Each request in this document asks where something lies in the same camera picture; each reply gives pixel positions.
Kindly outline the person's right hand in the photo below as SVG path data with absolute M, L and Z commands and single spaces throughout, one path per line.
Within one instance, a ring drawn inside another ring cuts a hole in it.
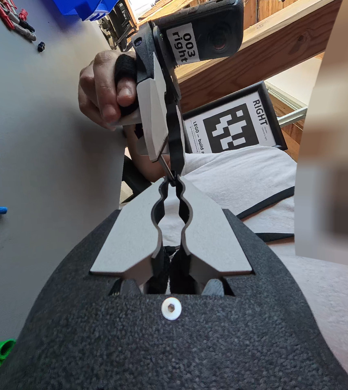
M 132 105 L 137 97 L 136 82 L 124 77 L 115 83 L 115 63 L 121 54 L 107 50 L 98 53 L 79 75 L 80 111 L 104 129 L 114 131 L 121 117 L 120 107 Z

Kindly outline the cluttered background workbenches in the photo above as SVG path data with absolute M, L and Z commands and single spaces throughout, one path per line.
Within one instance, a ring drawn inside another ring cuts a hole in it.
M 138 32 L 138 21 L 128 0 L 119 0 L 109 12 L 98 21 L 100 30 L 112 50 L 124 53 L 131 49 L 133 34 Z

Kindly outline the person's right forearm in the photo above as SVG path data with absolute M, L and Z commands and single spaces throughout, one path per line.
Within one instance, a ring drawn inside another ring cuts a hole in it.
M 135 125 L 123 126 L 126 137 L 128 154 L 140 173 L 150 182 L 165 177 L 166 173 L 160 162 L 151 162 L 147 155 L 140 155 L 137 150 L 138 137 L 135 134 Z

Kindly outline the pile of small lego pins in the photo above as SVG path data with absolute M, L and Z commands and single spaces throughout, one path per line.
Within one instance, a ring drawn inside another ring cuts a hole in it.
M 37 37 L 35 29 L 27 22 L 28 12 L 15 5 L 12 0 L 0 0 L 0 18 L 3 20 L 6 27 L 15 31 L 26 40 L 35 42 Z

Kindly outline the grey lego axle black bush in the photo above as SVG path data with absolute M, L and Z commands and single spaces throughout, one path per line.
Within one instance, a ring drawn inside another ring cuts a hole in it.
M 171 172 L 171 169 L 169 168 L 169 166 L 168 166 L 168 164 L 167 164 L 167 162 L 166 162 L 166 160 L 165 160 L 163 155 L 160 155 L 159 163 L 161 164 L 161 166 L 162 166 L 162 168 L 163 168 L 163 170 L 165 172 L 165 175 L 167 176 L 167 179 L 168 179 L 170 185 L 172 187 L 175 187 L 176 186 L 175 177 L 174 177 L 173 173 Z

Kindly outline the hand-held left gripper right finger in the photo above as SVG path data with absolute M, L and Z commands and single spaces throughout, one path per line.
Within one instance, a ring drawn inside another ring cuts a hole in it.
M 179 217 L 184 222 L 181 270 L 197 283 L 250 274 L 253 269 L 223 209 L 184 176 L 176 178 Z

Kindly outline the wooden beam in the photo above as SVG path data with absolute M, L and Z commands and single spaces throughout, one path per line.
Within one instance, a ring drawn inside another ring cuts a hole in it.
M 266 80 L 324 52 L 341 3 L 297 1 L 246 29 L 234 55 L 177 68 L 182 111 Z

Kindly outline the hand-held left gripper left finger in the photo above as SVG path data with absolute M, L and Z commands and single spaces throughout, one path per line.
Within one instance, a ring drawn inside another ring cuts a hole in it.
M 163 270 L 162 231 L 166 179 L 159 179 L 126 206 L 111 228 L 90 272 L 146 283 Z

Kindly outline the metal strut rail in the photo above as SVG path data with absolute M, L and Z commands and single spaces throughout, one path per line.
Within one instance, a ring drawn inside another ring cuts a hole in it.
M 283 115 L 281 117 L 278 117 L 278 124 L 279 126 L 285 127 L 294 123 L 297 123 L 301 120 L 305 120 L 307 115 L 308 106 L 300 108 L 298 110 L 295 110 L 289 114 Z

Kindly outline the black framed marker sign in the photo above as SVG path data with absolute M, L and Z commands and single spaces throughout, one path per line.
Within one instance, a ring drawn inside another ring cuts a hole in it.
M 191 153 L 261 145 L 288 149 L 264 81 L 183 114 Z

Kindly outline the blue storage bin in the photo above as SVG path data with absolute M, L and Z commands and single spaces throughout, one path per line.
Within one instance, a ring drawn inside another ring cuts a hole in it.
M 82 21 L 98 21 L 107 16 L 117 0 L 54 0 L 64 16 L 78 15 Z

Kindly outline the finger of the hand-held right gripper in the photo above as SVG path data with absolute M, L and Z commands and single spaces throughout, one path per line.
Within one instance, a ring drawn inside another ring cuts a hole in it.
M 181 175 L 185 166 L 185 136 L 179 102 L 173 101 L 167 105 L 168 147 L 171 173 L 176 178 Z
M 153 55 L 154 77 L 137 85 L 139 110 L 144 140 L 150 161 L 156 162 L 162 155 L 168 138 L 166 82 L 157 55 Z

